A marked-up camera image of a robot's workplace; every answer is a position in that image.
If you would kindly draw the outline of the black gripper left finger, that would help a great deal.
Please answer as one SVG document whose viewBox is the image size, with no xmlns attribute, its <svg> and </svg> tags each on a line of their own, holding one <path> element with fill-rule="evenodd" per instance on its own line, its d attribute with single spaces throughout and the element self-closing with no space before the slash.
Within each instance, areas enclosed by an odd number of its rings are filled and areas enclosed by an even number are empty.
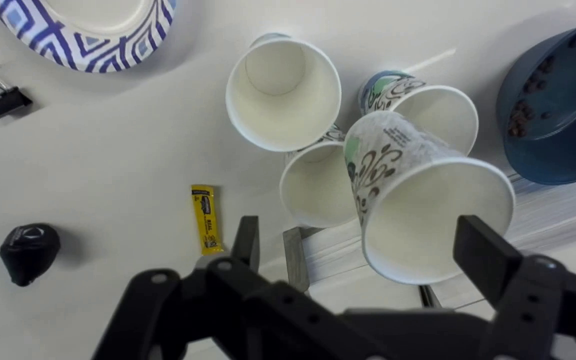
<svg viewBox="0 0 576 360">
<path fill-rule="evenodd" d="M 233 256 L 247 267 L 257 267 L 261 259 L 261 227 L 257 216 L 242 216 L 234 238 Z"/>
</svg>

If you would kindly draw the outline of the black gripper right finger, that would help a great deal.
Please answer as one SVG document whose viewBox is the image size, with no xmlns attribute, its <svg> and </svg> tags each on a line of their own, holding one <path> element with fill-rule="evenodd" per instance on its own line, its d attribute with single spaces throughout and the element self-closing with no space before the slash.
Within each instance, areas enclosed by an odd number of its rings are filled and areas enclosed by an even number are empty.
<svg viewBox="0 0 576 360">
<path fill-rule="evenodd" d="M 478 216 L 458 219 L 453 256 L 491 306 L 501 302 L 523 262 L 523 255 Z"/>
</svg>

